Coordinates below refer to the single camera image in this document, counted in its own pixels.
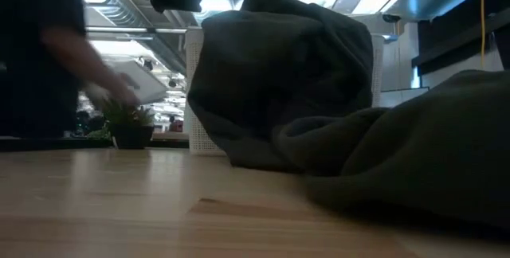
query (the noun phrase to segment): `potted plant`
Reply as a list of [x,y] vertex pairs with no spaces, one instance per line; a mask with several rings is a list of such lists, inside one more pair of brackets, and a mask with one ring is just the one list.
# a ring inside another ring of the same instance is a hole
[[119,149],[141,150],[148,146],[154,132],[150,109],[129,107],[105,100],[103,114],[114,145]]

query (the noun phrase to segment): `hand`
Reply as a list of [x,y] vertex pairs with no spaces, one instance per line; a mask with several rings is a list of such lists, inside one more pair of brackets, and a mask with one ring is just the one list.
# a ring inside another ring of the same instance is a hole
[[138,97],[127,86],[123,86],[119,91],[112,92],[113,99],[118,100],[127,106],[137,107],[140,105]]

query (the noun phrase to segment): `person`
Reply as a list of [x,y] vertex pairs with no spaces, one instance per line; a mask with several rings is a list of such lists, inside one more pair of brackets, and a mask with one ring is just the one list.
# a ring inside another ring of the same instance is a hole
[[139,103],[86,39],[83,0],[0,0],[0,135],[55,137],[74,130],[87,83]]

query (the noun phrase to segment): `black plant pot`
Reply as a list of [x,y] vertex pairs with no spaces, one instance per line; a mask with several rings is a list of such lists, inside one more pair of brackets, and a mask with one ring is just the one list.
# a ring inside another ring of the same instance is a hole
[[153,126],[129,126],[110,124],[108,126],[116,146],[121,150],[142,150],[149,145],[154,132]]

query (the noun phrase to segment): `wood grain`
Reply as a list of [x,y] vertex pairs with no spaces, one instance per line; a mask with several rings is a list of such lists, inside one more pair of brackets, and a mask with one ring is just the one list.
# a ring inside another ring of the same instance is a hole
[[[427,239],[325,213],[295,176],[232,168],[225,158],[186,150],[0,154],[2,258],[465,253]],[[510,253],[483,247],[480,257]]]

